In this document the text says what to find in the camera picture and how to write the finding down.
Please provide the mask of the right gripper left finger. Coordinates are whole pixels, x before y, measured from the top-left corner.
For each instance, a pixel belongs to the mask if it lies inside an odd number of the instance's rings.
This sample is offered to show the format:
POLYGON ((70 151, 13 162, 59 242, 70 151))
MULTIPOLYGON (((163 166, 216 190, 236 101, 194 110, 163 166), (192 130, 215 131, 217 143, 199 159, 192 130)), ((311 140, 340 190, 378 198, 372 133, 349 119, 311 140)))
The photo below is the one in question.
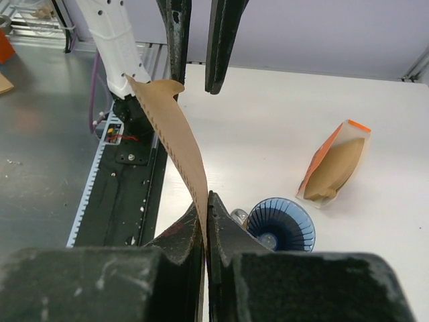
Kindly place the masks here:
POLYGON ((144 246, 30 248, 1 267, 2 321, 201 321, 195 206, 144 246))

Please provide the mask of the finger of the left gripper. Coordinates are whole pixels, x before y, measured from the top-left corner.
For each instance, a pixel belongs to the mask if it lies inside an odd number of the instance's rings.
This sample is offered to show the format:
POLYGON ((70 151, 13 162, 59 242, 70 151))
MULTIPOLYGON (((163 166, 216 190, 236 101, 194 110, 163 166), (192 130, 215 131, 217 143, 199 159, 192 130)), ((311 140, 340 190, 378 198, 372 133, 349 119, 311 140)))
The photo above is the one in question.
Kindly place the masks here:
POLYGON ((166 31, 170 78, 184 85, 192 1, 157 0, 156 3, 166 31))
POLYGON ((205 91, 218 95, 229 67, 241 17, 249 0, 212 0, 206 49, 205 91))

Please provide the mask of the glass coffee carafe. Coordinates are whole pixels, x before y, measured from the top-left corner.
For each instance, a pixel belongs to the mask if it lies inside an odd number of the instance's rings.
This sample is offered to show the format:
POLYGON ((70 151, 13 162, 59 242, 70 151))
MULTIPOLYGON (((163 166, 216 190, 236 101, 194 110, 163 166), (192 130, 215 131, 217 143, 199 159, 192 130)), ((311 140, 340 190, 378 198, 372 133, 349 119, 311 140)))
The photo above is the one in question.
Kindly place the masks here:
POLYGON ((231 211, 231 218, 244 230, 247 230, 249 214, 246 211, 243 209, 234 209, 231 211))

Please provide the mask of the brown paper coffee filter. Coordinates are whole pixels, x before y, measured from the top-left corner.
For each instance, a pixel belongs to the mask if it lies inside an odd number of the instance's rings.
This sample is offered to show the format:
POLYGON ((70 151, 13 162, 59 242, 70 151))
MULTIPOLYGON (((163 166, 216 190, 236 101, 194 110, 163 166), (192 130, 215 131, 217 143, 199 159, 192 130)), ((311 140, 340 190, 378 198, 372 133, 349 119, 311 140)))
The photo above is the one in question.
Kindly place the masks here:
POLYGON ((174 98, 184 91, 184 85, 171 79, 141 83, 129 75, 125 77, 192 197, 207 246, 206 173, 194 134, 174 98))

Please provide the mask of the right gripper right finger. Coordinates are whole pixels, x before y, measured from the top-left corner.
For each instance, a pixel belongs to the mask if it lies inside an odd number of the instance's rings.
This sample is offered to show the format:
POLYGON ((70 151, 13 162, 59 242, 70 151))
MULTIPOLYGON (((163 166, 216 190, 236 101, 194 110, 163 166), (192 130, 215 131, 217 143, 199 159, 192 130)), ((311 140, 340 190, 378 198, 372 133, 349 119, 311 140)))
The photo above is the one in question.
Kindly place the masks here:
POLYGON ((387 262, 370 253, 273 252, 208 198, 211 321, 413 321, 387 262))

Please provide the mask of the orange coffee filter box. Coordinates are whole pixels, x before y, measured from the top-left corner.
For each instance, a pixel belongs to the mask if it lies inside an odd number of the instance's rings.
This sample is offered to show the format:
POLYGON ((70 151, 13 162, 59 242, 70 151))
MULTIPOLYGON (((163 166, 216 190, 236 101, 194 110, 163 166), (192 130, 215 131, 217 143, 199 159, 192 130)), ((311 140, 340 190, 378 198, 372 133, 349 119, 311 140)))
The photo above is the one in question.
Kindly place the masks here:
POLYGON ((318 209, 334 201, 360 167, 370 137, 370 128, 342 122, 314 153, 296 197, 318 209))

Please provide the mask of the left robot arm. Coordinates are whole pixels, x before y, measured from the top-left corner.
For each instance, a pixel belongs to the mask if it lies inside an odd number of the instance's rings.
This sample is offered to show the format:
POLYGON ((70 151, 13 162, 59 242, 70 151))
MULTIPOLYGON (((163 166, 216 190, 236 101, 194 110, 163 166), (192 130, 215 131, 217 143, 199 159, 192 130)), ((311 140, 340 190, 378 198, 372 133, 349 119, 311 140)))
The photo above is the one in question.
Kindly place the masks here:
MULTIPOLYGON (((192 3, 187 0, 158 1, 164 22, 170 59, 170 76, 183 83, 188 53, 192 3)), ((206 50, 205 90, 217 95, 224 83, 233 45, 248 2, 212 1, 206 50)), ((148 83, 137 51, 132 27, 123 1, 79 1, 90 33, 105 66, 107 85, 114 98, 114 114, 124 123, 125 132, 145 136, 153 131, 137 106, 126 76, 148 83)))

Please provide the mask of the blue glass dripper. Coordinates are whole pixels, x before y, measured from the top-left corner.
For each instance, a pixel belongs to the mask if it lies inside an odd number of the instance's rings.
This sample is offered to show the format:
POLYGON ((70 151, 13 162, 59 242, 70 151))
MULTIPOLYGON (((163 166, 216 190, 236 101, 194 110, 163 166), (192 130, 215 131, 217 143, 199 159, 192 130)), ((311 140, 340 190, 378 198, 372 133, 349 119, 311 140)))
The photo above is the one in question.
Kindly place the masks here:
POLYGON ((247 218, 246 229, 275 252, 311 252, 316 242, 316 230, 309 214, 299 204, 280 197, 256 204, 247 218))

